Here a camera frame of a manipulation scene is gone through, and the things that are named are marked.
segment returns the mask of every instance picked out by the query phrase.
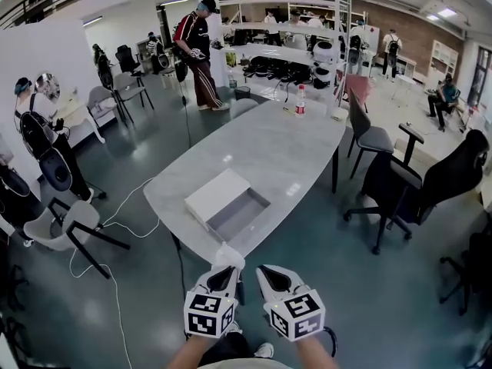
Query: brick wall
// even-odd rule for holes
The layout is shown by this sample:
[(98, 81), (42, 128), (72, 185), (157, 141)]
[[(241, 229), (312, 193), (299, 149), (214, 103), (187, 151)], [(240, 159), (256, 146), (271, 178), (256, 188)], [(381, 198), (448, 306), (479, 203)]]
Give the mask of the brick wall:
[(416, 61), (417, 72), (427, 76), (434, 40), (442, 42), (460, 54), (457, 69), (455, 71), (456, 73), (459, 72), (464, 41), (453, 36), (449, 32), (446, 32), (429, 22), (415, 18), (412, 15), (360, 0), (353, 0), (352, 11), (368, 12), (368, 24), (381, 30), (378, 52), (384, 53), (383, 37), (391, 28), (394, 28), (397, 31), (398, 37), (400, 37), (403, 42), (403, 51), (401, 54), (406, 58)]

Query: sneaker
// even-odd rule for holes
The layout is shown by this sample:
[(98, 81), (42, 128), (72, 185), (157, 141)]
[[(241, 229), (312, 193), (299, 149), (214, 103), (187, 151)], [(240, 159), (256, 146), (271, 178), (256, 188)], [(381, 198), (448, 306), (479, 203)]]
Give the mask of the sneaker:
[(274, 346), (272, 343), (263, 343), (254, 353), (256, 358), (273, 358)]
[(94, 197), (94, 189), (89, 188), (89, 191), (91, 192), (91, 196), (85, 200), (85, 202), (88, 202), (89, 204), (92, 202), (92, 199)]
[(220, 107), (212, 108), (212, 111), (227, 111), (229, 108), (229, 105), (223, 104)]
[(236, 321), (233, 321), (225, 331), (224, 335), (227, 335), (229, 332), (238, 332), (239, 334), (242, 334), (243, 330), (239, 328), (239, 324)]

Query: plastic bottle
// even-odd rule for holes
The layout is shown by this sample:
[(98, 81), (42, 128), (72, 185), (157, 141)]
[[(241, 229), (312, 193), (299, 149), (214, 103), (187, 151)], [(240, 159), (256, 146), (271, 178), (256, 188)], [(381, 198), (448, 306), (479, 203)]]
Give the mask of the plastic bottle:
[(298, 97), (295, 103), (296, 116), (303, 116), (306, 113), (306, 90), (304, 85), (299, 85)]

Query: maroon pants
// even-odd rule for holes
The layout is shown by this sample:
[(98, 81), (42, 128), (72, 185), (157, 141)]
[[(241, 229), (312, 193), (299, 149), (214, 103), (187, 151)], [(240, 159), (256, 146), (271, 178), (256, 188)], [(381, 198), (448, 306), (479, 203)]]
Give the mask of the maroon pants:
[(202, 61), (190, 65), (194, 74), (194, 92), (197, 95), (198, 106), (208, 105), (209, 108), (219, 108), (222, 101), (218, 96), (215, 81), (210, 73), (210, 62)]

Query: round mirror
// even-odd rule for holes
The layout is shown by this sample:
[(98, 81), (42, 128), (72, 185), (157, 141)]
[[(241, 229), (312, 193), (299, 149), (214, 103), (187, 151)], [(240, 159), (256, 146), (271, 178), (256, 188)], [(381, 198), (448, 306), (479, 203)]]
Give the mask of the round mirror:
[(39, 75), (34, 87), (38, 93), (45, 95), (53, 104), (56, 104), (60, 98), (60, 83), (49, 72)]

